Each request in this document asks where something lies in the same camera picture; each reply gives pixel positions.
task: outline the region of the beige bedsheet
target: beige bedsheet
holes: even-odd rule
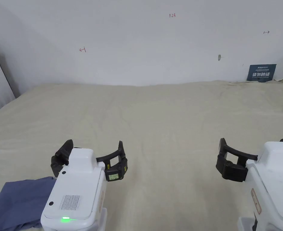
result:
[[[0,190],[51,176],[67,139],[96,156],[122,140],[129,169],[107,184],[107,231],[235,231],[254,204],[215,168],[221,137],[252,154],[283,138],[283,83],[42,85],[0,110]]]

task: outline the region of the blue fabric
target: blue fabric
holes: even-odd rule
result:
[[[56,179],[6,182],[0,192],[0,231],[41,228],[40,218]]]

